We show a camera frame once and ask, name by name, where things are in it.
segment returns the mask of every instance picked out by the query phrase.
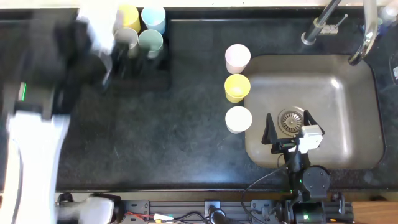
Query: faucet base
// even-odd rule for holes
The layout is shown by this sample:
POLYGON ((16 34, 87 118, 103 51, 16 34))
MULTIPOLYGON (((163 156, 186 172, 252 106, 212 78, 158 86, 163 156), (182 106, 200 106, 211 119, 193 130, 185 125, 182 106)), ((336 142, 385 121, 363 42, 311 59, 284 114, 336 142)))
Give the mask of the faucet base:
POLYGON ((313 41, 307 41, 305 39, 305 32, 301 35, 301 41, 306 45, 313 45, 317 39, 315 38, 313 41))

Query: faucet spout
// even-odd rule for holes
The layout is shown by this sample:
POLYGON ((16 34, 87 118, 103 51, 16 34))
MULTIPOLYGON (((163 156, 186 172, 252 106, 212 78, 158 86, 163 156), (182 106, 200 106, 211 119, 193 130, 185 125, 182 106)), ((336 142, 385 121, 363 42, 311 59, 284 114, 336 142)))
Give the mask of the faucet spout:
POLYGON ((349 59, 350 65, 357 65, 369 53, 377 36, 377 4, 376 0, 363 0, 365 14, 365 33, 362 45, 349 59))

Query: sink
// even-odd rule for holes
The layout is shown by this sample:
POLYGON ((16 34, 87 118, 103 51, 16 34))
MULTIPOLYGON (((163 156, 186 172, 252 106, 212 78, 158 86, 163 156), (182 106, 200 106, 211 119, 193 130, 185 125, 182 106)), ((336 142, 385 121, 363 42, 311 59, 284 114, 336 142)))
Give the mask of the sink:
POLYGON ((348 57, 264 55, 250 61, 244 74, 251 91, 244 106, 253 123, 245 132, 245 145, 257 165, 277 166, 278 154, 261 144, 266 114, 271 114, 278 137, 287 138, 300 129, 303 110, 326 133, 320 147, 308 152, 313 165, 368 169, 379 163, 384 144, 373 73, 365 62, 349 65, 348 57))

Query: faucet handle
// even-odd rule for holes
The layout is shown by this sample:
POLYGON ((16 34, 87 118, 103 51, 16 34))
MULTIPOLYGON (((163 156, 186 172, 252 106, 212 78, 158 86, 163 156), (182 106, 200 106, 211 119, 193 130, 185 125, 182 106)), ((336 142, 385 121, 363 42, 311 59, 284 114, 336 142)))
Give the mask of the faucet handle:
POLYGON ((320 35, 336 35, 338 33, 338 26, 348 17, 347 14, 336 25, 325 25, 321 30, 320 35))

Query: yellow cup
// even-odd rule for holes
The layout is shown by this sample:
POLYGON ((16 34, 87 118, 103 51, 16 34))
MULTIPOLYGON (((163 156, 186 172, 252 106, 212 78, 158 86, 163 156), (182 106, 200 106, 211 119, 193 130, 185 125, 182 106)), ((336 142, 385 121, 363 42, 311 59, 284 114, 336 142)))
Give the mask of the yellow cup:
POLYGON ((139 33, 141 25, 139 23, 138 9, 129 4, 122 4, 119 6, 119 10, 123 15, 123 26, 130 27, 139 33))
POLYGON ((230 75, 225 80, 225 95, 231 103, 238 103, 250 92, 248 78, 241 74, 230 75))

